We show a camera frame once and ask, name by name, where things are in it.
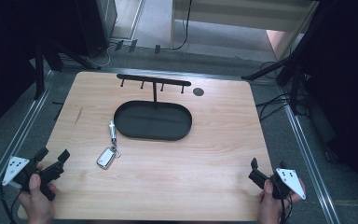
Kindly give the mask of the white furniture frame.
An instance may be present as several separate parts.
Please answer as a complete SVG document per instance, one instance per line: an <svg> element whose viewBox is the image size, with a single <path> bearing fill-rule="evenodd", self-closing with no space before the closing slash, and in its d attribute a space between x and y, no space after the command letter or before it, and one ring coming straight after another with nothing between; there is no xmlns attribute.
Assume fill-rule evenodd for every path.
<svg viewBox="0 0 358 224"><path fill-rule="evenodd" d="M264 29L278 60L305 34L318 0L172 0L172 22L192 21Z"/></svg>

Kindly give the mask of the silver car key with keychain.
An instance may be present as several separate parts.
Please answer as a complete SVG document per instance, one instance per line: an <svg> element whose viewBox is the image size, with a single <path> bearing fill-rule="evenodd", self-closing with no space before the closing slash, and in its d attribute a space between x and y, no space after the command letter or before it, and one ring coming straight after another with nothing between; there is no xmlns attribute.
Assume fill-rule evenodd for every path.
<svg viewBox="0 0 358 224"><path fill-rule="evenodd" d="M107 147L97 159L98 166L103 169L107 169L114 159L118 159L121 156L121 152L117 147L116 125L112 120L110 120L108 127L112 146Z"/></svg>

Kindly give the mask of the black metal stand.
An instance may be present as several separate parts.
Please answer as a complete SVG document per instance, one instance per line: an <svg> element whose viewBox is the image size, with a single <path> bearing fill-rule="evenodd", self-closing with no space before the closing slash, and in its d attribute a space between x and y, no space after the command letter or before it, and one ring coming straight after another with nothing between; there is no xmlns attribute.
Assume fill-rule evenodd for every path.
<svg viewBox="0 0 358 224"><path fill-rule="evenodd" d="M40 37L36 47L35 47L35 84L36 91L34 99L38 100L42 93L45 91L45 73L44 73L44 61L48 62L48 65L56 71L61 71L63 68L63 63L60 58L59 53L63 53L75 62L84 66L88 69L98 69L98 65L93 65L88 63L86 60L82 59L80 56L59 44L56 41L50 40L45 37Z"/></svg>

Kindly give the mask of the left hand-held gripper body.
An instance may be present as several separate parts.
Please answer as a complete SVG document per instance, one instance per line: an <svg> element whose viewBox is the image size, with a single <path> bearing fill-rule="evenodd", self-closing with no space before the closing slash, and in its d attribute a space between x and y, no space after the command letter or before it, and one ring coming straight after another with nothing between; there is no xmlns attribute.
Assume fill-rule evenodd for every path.
<svg viewBox="0 0 358 224"><path fill-rule="evenodd" d="M2 180L2 185L10 185L21 191L29 192L30 178L33 174L38 174L41 179L41 192L50 201L53 201L55 193L49 189L48 184L61 176L63 173L63 163L57 161L43 170L39 170L37 164L38 160L36 159L29 160L20 157L11 157Z"/></svg>

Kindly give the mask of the black tripod stand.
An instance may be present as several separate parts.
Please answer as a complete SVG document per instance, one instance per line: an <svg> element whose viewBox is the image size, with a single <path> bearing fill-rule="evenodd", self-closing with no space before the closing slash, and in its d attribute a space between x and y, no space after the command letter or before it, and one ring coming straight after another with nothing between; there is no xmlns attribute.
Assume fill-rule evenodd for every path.
<svg viewBox="0 0 358 224"><path fill-rule="evenodd" d="M310 42L314 39L314 35L318 32L319 27L324 22L329 11L333 8L337 0L317 0L319 2L316 7L316 12L313 15L310 26L302 39L299 41L295 50L287 57L280 61L277 61L273 65L270 65L260 71L244 76L241 79L246 81L253 81L266 74L281 68L281 72L276 78L276 83L279 86L286 85L289 80L292 80L291 92L289 93L289 107L292 112L297 114L296 105L298 103L297 94L299 89L300 77L303 75L303 63L305 62L305 53L310 45Z"/></svg>

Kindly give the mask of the black key rack with tray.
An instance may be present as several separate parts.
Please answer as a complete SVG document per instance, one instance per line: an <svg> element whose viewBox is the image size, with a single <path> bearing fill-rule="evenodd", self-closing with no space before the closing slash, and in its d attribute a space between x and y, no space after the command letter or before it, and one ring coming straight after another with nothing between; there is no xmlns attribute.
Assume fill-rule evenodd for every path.
<svg viewBox="0 0 358 224"><path fill-rule="evenodd" d="M192 115L183 105L158 101L157 84L189 87L189 81L161 77L145 77L136 75L117 74L124 86L125 80L141 81L141 87L146 82L152 84L153 100L128 101L118 107L113 119L109 122L111 139L116 137L116 131L129 138L176 141L186 137L192 127Z"/></svg>

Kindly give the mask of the dark cabinet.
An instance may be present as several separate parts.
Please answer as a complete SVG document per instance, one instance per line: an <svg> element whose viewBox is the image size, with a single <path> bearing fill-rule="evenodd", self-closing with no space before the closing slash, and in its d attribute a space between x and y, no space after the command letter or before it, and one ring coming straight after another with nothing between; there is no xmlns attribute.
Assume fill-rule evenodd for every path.
<svg viewBox="0 0 358 224"><path fill-rule="evenodd" d="M76 0L85 54L96 56L108 48L117 21L115 0Z"/></svg>

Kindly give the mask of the person's right hand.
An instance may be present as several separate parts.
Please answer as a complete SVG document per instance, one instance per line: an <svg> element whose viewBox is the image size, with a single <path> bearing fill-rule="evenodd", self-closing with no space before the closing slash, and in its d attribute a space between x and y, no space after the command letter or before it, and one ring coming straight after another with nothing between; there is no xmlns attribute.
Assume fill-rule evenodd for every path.
<svg viewBox="0 0 358 224"><path fill-rule="evenodd" d="M283 220L282 212L287 212L294 203L301 200L301 197L291 191L283 201L275 200L273 198L273 184L266 180L263 191L260 193L260 199L257 222L259 224L279 224Z"/></svg>

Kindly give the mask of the person's left hand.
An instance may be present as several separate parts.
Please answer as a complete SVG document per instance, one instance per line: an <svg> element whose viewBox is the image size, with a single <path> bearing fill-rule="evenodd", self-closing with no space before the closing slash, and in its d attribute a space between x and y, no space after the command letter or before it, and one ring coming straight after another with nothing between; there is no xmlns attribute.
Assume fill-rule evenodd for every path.
<svg viewBox="0 0 358 224"><path fill-rule="evenodd" d="M28 217L28 224L51 224L55 216L55 208L41 192L41 177L32 174L29 180L29 190L21 192L19 200Z"/></svg>

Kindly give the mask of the aluminium rail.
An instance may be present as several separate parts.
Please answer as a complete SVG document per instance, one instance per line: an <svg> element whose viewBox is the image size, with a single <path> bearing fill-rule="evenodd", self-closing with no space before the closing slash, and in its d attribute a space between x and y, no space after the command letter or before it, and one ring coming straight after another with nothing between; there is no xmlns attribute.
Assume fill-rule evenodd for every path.
<svg viewBox="0 0 358 224"><path fill-rule="evenodd" d="M9 158L20 151L58 74L58 71L49 70L45 74L45 89L39 98L34 99L33 85L0 119L0 183Z"/></svg>
<svg viewBox="0 0 358 224"><path fill-rule="evenodd" d="M308 169L312 186L323 210L326 222L327 224L341 224L337 209L334 206L330 193L324 183L323 177L321 176L319 167L313 157L310 144L308 143L306 135L303 132L298 116L290 107L287 107L285 111L296 137L303 161Z"/></svg>

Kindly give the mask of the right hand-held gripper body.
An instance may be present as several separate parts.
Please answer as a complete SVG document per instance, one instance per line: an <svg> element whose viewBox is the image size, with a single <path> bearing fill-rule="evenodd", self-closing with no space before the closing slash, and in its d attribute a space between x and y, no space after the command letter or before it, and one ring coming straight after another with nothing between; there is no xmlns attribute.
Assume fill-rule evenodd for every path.
<svg viewBox="0 0 358 224"><path fill-rule="evenodd" d="M302 200L306 199L306 193L295 170L277 168L273 175L266 176L254 168L249 178L261 189L264 188L265 181L269 180L273 185L272 196L276 200L286 198L290 192L297 194Z"/></svg>

